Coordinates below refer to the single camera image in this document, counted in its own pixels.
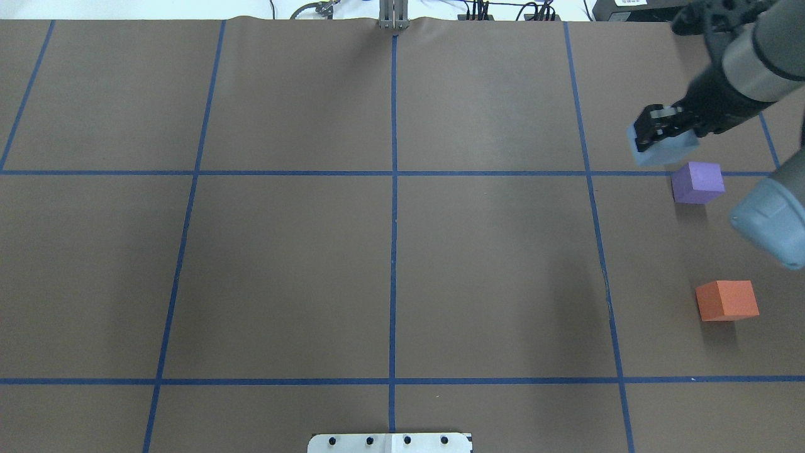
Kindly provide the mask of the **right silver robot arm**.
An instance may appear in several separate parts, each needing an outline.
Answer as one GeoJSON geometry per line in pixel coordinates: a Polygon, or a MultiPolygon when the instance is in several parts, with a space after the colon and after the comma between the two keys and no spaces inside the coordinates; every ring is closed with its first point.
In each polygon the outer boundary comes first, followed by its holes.
{"type": "MultiPolygon", "coordinates": [[[[645,106],[627,129],[638,165],[679,162],[701,138],[731,131],[803,89],[802,1],[692,1],[672,21],[700,35],[710,59],[672,105],[645,106]]],[[[803,268],[803,146],[730,212],[745,240],[790,270],[803,268]]]]}

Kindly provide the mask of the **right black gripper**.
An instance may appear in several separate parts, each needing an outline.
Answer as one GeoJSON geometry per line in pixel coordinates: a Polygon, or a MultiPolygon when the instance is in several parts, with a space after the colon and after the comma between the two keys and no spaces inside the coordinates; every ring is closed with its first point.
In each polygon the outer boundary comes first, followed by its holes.
{"type": "Polygon", "coordinates": [[[721,66],[710,64],[688,86],[685,96],[671,106],[645,106],[633,128],[639,152],[669,137],[693,131],[697,137],[721,134],[764,111],[765,103],[740,94],[728,83],[721,66]]]}

